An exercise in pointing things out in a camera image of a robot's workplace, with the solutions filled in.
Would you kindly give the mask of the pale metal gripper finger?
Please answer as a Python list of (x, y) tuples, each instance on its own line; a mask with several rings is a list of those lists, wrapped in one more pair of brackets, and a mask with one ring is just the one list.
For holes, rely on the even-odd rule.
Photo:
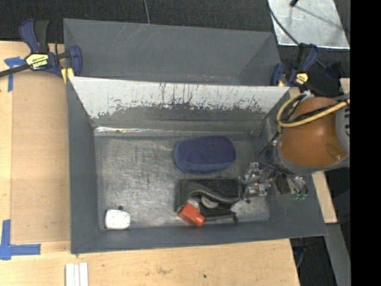
[(265, 171), (266, 167), (264, 165), (253, 162), (249, 164), (239, 179), (241, 182), (259, 182), (263, 179)]
[(268, 192), (267, 184), (246, 184), (243, 186), (243, 200), (246, 203), (251, 203), (254, 197), (266, 197)]

